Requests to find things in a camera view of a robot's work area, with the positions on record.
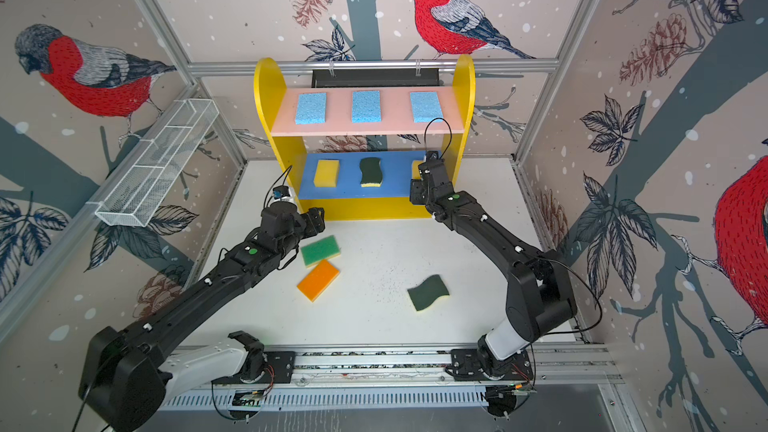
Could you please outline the yellow sponge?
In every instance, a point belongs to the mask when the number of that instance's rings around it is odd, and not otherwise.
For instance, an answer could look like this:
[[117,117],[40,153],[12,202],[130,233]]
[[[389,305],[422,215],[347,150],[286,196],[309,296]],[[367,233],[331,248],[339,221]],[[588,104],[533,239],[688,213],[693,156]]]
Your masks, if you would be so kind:
[[321,159],[317,162],[313,185],[316,188],[336,188],[340,162],[336,159]]
[[414,160],[411,164],[411,179],[412,180],[419,180],[420,179],[420,169],[419,166],[423,163],[422,160]]

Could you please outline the green topped sponge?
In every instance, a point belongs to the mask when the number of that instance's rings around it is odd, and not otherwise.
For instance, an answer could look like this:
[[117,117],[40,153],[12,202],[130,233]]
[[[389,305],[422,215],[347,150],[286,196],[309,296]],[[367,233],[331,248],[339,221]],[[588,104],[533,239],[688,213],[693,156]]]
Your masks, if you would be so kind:
[[337,257],[341,253],[336,237],[331,235],[300,249],[304,265],[311,268],[323,260]]

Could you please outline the orange topped sponge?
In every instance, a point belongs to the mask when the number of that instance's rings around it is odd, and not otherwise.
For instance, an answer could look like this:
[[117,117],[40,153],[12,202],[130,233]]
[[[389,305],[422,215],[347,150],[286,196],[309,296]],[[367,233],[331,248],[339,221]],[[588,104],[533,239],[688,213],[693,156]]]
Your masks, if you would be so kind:
[[339,273],[338,268],[323,259],[298,283],[297,289],[310,302],[315,302]]

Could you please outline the light blue sponge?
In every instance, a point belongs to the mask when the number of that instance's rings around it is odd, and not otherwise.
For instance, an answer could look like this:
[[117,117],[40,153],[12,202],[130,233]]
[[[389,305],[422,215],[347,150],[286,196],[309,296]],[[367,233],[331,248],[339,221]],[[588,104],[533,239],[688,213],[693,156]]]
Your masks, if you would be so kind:
[[353,123],[379,123],[382,120],[381,95],[378,90],[355,91],[352,95]]
[[409,94],[414,123],[429,123],[443,117],[439,96],[434,91]]
[[294,123],[314,125],[326,122],[326,93],[303,93],[298,96]]

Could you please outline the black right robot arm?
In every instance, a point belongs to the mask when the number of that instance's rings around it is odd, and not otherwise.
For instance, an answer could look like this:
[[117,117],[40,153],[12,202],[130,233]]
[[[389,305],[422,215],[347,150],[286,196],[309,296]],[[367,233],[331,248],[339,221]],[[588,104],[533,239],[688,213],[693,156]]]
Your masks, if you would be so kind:
[[477,247],[507,282],[505,318],[477,344],[482,372],[501,378],[512,368],[515,355],[577,314],[569,272],[557,251],[544,252],[522,241],[471,194],[456,191],[437,151],[427,152],[418,170],[410,202]]

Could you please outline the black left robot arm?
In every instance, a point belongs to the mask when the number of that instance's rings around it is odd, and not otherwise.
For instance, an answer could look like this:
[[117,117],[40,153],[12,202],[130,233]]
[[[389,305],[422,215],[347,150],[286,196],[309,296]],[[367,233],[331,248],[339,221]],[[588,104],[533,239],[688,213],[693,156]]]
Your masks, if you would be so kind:
[[116,431],[134,431],[170,396],[178,376],[163,370],[171,353],[204,322],[249,291],[280,265],[301,240],[325,229],[325,212],[299,212],[291,202],[275,202],[261,223],[203,279],[143,320],[122,330],[106,327],[89,342],[78,387],[90,407]]

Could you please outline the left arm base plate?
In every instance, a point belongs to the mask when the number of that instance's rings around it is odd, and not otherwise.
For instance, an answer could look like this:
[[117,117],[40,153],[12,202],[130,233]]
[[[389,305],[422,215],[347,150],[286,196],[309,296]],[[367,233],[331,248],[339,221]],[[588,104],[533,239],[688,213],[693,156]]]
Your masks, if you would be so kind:
[[292,351],[266,351],[259,356],[249,353],[243,366],[230,376],[213,380],[215,385],[288,384],[291,382],[296,353]]

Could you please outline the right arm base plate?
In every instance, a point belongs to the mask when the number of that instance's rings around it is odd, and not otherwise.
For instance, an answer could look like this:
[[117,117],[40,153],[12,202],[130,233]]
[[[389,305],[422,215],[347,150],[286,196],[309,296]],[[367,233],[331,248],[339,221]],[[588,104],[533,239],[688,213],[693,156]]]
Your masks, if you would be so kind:
[[476,348],[453,349],[450,351],[450,362],[444,371],[456,381],[528,382],[534,378],[532,362],[526,351],[498,360],[490,352]]

